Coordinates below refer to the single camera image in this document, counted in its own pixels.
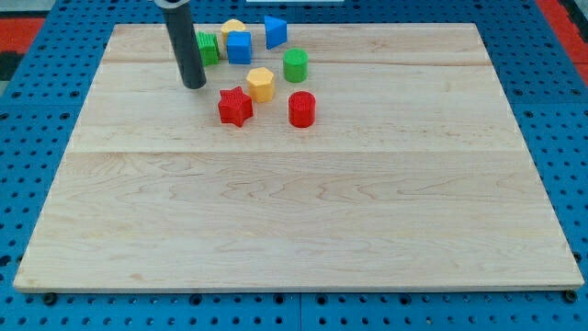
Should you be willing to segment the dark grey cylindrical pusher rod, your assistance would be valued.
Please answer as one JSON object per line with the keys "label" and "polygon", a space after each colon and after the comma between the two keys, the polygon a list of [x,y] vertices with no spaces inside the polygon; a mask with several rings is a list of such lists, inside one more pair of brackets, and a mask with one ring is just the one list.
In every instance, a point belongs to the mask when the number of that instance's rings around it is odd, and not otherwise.
{"label": "dark grey cylindrical pusher rod", "polygon": [[200,89],[207,83],[198,48],[189,0],[155,0],[162,11],[178,70],[186,88]]}

